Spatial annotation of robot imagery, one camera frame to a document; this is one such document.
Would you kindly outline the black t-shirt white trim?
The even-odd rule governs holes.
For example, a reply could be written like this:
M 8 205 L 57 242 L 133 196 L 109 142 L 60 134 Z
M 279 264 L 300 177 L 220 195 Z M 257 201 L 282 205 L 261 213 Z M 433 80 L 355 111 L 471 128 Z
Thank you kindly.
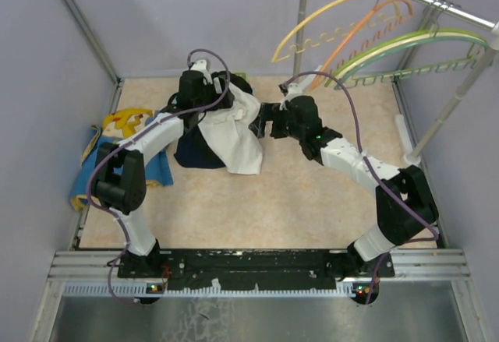
M 225 90 L 225 85 L 227 81 L 227 73 L 224 71 L 220 72 L 212 72 L 211 73 L 211 78 L 214 84 L 214 88 L 217 93 L 223 93 Z M 253 94 L 253 89 L 250 86 L 250 84 L 245 80 L 243 76 L 236 75 L 234 73 L 230 73 L 230 83 L 233 86 L 236 86 L 239 88 L 241 91 L 248 93 L 248 94 Z

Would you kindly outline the off-white t-shirt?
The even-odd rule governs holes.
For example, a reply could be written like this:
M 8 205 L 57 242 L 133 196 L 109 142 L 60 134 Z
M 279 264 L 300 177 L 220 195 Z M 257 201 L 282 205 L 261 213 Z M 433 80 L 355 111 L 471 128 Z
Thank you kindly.
M 234 96 L 232 106 L 207 112 L 199 124 L 200 132 L 228 172 L 258 175 L 264 150 L 249 126 L 259 114 L 260 102 L 232 83 L 229 90 Z

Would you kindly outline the dark navy t-shirt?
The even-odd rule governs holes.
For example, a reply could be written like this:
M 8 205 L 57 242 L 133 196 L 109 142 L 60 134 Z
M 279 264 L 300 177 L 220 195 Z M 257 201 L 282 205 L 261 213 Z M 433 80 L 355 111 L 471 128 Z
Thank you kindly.
M 184 134 L 177 143 L 174 158 L 181 167 L 219 169 L 224 162 L 207 145 L 198 126 Z

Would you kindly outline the yellow hanger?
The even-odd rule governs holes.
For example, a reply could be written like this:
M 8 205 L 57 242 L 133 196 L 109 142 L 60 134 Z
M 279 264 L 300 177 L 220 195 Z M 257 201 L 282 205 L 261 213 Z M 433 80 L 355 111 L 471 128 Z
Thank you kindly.
M 295 56 L 301 57 L 307 51 L 333 44 L 334 48 L 343 41 L 350 29 L 355 26 L 375 5 L 386 0 L 333 0 L 306 14 L 299 11 L 298 23 L 277 44 L 273 51 L 268 51 L 268 60 L 279 63 Z M 390 4 L 383 7 L 364 28 L 362 28 L 342 48 L 332 61 L 338 67 L 346 63 L 353 53 L 360 53 L 363 44 L 373 41 L 376 45 L 393 33 L 398 27 L 410 20 L 405 3 L 398 4 L 403 23 L 395 23 L 395 7 Z

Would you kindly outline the mint green hanger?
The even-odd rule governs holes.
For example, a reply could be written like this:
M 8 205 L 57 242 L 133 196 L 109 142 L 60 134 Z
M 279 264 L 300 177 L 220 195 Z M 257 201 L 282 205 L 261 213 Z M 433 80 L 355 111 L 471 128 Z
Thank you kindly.
M 454 28 L 434 24 L 429 29 L 437 30 L 440 27 Z M 439 42 L 436 44 L 417 47 L 383 58 L 380 61 L 367 66 L 364 70 L 359 72 L 358 75 L 365 76 L 378 72 L 412 68 L 421 65 L 428 65 L 432 62 L 442 62 L 454 58 L 461 58 L 466 54 L 468 49 L 469 45 L 462 42 Z M 343 83 L 347 86 L 353 87 L 350 81 Z

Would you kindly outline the cream hanger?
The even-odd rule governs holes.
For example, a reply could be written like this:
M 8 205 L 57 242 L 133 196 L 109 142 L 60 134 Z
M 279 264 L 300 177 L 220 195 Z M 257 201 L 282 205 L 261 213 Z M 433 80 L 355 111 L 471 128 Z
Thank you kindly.
M 362 28 L 364 28 L 364 26 L 368 24 L 371 18 L 374 17 L 386 5 L 392 4 L 395 7 L 394 25 L 403 23 L 405 21 L 405 18 L 401 15 L 400 8 L 398 6 L 400 2 L 406 4 L 408 8 L 408 15 L 412 16 L 412 4 L 406 0 L 386 0 L 378 5 L 375 5 L 358 23 L 355 24 L 354 27 L 350 29 L 349 33 L 331 53 L 330 58 L 327 61 L 332 62 L 340 53 L 342 48 L 350 41 L 350 39 L 353 38 Z M 351 55 L 351 58 L 346 63 L 338 65 L 336 70 L 332 72 L 332 75 L 336 79 L 346 81 L 355 73 L 379 59 L 395 54 L 402 50 L 439 41 L 461 41 L 471 44 L 468 54 L 465 58 L 463 58 L 462 60 L 455 59 L 445 62 L 444 66 L 446 66 L 446 68 L 455 67 L 459 65 L 460 62 L 464 62 L 465 64 L 476 62 L 479 53 L 481 51 L 487 51 L 489 49 L 489 44 L 484 38 L 476 33 L 469 32 L 467 30 L 453 28 L 440 28 L 436 31 L 417 30 L 415 32 L 403 34 L 399 37 L 390 39 L 378 45 L 375 45 L 373 41 L 367 41 L 363 44 L 362 51 L 360 53 L 353 53 Z

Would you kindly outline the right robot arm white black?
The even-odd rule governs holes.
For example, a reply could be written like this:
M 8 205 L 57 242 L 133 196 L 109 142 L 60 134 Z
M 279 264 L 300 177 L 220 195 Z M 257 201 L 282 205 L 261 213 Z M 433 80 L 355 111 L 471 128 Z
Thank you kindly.
M 396 167 L 359 150 L 323 124 L 310 96 L 263 104 L 249 128 L 262 138 L 267 124 L 272 138 L 296 139 L 308 160 L 349 176 L 375 198 L 375 225 L 347 248 L 346 262 L 355 275 L 366 276 L 375 268 L 376 259 L 415 239 L 424 229 L 438 236 L 434 224 L 439 213 L 419 167 Z

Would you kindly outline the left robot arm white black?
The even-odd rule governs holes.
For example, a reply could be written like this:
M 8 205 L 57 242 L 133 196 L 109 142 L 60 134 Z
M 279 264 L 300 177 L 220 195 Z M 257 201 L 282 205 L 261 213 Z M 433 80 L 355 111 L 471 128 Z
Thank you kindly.
M 157 239 L 143 209 L 146 167 L 184 134 L 191 117 L 216 108 L 228 96 L 231 81 L 228 70 L 216 74 L 191 66 L 182 73 L 178 92 L 149 124 L 127 139 L 98 148 L 87 182 L 88 202 L 115 218 L 125 236 L 124 251 L 136 256 L 134 266 L 145 277 L 162 268 L 162 258 L 153 253 Z

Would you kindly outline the blue Pikachu t-shirt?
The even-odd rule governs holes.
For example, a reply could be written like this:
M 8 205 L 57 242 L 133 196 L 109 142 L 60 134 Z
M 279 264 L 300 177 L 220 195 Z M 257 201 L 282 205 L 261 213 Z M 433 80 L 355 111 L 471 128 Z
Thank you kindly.
M 102 143 L 118 143 L 128 139 L 144 129 L 157 115 L 157 112 L 145 108 L 127 108 L 104 117 L 101 125 L 93 125 L 94 136 L 83 152 L 80 171 L 70 193 L 70 204 L 76 212 L 81 212 L 87 205 L 86 187 L 94 170 L 97 159 L 97 148 Z M 145 169 L 147 186 L 173 185 L 172 173 L 166 152 L 162 150 L 155 155 Z

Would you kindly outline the metal clothes rack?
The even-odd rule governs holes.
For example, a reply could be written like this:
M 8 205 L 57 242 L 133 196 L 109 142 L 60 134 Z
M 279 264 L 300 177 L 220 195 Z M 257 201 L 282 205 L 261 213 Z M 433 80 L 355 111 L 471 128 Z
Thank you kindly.
M 435 122 L 426 131 L 423 138 L 412 148 L 409 152 L 404 155 L 404 162 L 407 164 L 417 165 L 421 162 L 420 156 L 422 155 L 425 146 L 435 137 L 437 132 L 440 130 L 441 126 L 447 121 L 451 113 L 457 108 L 461 103 L 463 97 L 470 91 L 471 87 L 475 84 L 478 78 L 481 77 L 486 68 L 494 61 L 495 57 L 498 56 L 498 24 L 492 23 L 478 15 L 473 15 L 467 10 L 461 9 L 458 5 L 455 5 L 448 0 L 411 0 L 413 2 L 418 2 L 419 4 L 425 5 L 427 10 L 423 14 L 423 18 L 420 22 L 421 26 L 426 26 L 431 20 L 435 24 L 438 24 L 437 17 L 441 13 L 446 13 L 451 17 L 460 19 L 474 26 L 483 28 L 490 32 L 490 43 L 486 48 L 484 55 L 479 58 L 476 66 L 467 75 L 464 82 L 457 88 L 453 97 L 447 102 L 445 107 L 442 109 L 441 113 L 437 116 Z

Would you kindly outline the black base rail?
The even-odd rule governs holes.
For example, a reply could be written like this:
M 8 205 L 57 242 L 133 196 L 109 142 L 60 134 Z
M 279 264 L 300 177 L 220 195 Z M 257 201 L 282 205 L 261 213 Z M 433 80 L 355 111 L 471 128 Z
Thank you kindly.
M 358 263 L 349 252 L 326 249 L 154 249 L 149 256 L 126 253 L 118 277 L 159 278 L 163 289 L 199 290 L 218 280 L 223 291 L 335 290 L 347 277 L 389 278 L 390 256 Z

